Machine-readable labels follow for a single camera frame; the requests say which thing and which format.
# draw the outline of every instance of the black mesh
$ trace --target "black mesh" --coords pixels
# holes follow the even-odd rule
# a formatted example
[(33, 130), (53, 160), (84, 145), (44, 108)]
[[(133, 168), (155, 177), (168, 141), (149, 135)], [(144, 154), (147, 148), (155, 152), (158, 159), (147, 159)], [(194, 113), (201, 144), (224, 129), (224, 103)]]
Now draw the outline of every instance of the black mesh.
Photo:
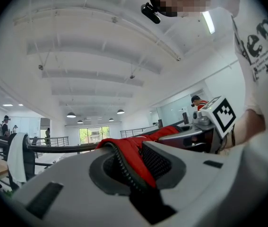
[(172, 168), (170, 160), (159, 155), (146, 145), (142, 145), (142, 159), (155, 180), (168, 173)]
[(123, 177), (117, 157), (114, 155), (107, 159), (103, 164), (104, 172), (112, 179), (127, 185), (126, 179)]

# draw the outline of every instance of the black camera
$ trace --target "black camera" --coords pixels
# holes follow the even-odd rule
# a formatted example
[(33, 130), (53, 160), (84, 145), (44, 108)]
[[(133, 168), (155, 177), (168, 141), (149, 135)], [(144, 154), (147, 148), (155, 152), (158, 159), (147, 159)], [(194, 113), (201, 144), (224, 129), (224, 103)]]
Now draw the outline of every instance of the black camera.
[(152, 20), (155, 24), (160, 23), (160, 17), (157, 15), (155, 9), (148, 2), (141, 6), (141, 12), (147, 16), (150, 20)]

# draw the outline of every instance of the black slot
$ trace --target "black slot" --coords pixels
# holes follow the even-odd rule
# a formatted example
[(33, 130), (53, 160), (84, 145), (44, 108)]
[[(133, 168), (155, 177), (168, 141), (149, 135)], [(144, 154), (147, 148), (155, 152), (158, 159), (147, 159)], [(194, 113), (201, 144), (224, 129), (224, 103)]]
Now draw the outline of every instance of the black slot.
[(212, 167), (216, 167), (216, 168), (221, 168), (223, 166), (223, 163), (211, 161), (211, 160), (205, 161), (205, 162), (203, 162), (203, 164), (208, 165), (208, 166), (212, 166)]
[(159, 223), (176, 213), (170, 206), (164, 205), (158, 189), (153, 189), (144, 194), (131, 189), (130, 202), (151, 225)]
[(46, 212), (50, 209), (50, 206), (53, 204), (62, 188), (63, 185), (59, 183), (47, 184), (28, 204), (26, 210), (42, 219)]

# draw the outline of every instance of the white towel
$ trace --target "white towel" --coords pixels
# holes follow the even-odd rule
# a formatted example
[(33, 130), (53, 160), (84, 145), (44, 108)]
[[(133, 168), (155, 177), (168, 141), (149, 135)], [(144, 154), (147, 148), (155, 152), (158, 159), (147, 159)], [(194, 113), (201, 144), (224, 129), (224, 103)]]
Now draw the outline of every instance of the white towel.
[(26, 183), (26, 174), (24, 167), (24, 156), (22, 151), (22, 142), (27, 133), (17, 133), (11, 142), (8, 154), (8, 168), (13, 178), (13, 182), (19, 187)]

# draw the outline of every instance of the man in red shirt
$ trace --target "man in red shirt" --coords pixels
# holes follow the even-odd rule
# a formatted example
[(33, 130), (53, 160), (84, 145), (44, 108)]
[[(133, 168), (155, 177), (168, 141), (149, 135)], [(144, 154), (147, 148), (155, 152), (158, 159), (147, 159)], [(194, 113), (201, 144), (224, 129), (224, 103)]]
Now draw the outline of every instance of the man in red shirt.
[(208, 101), (202, 100), (199, 96), (193, 96), (191, 98), (192, 107), (197, 106), (198, 111), (203, 108), (206, 104), (208, 104)]

